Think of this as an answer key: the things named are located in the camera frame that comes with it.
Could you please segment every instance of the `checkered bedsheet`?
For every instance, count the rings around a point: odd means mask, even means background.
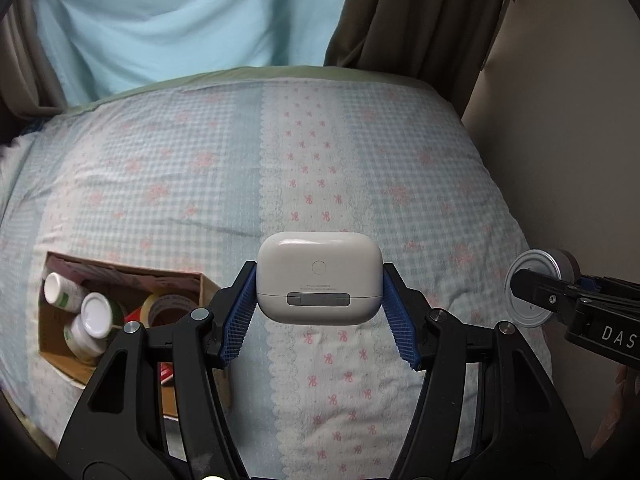
[[[227,286],[275,232],[363,232],[432,306],[493,326],[508,318],[504,276],[527,248],[460,120],[428,89],[302,78],[163,89],[56,117],[1,169],[0,380],[54,441],[79,390],[37,354],[47,250],[201,270]],[[549,370],[540,330],[525,336]],[[257,310],[231,377],[228,418],[249,473],[291,479],[387,476],[422,382],[382,311],[317,327]]]

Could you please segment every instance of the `wall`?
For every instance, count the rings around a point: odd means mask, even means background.
[[[534,247],[640,282],[640,20],[627,0],[517,0],[463,122]],[[545,335],[583,447],[616,365]]]

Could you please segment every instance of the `light blue fabric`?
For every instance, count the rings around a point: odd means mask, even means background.
[[[344,0],[33,0],[70,105],[235,66],[322,65]]]

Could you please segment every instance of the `blue textured finger pad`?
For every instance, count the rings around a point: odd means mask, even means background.
[[[415,327],[386,270],[383,286],[382,308],[385,311],[386,320],[389,322],[391,333],[396,340],[400,357],[407,361],[413,370],[417,370],[420,365],[420,353],[418,352]]]
[[[255,267],[244,282],[244,287],[238,299],[231,307],[223,326],[225,338],[220,349],[220,358],[228,365],[232,359],[238,357],[244,336],[254,315],[257,298],[255,295]]]

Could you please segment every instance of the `brown curtain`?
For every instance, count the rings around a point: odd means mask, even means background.
[[[432,85],[462,116],[509,0],[345,0],[326,66]]]
[[[0,22],[0,98],[16,117],[59,114],[66,101],[36,33],[31,0],[15,0]]]

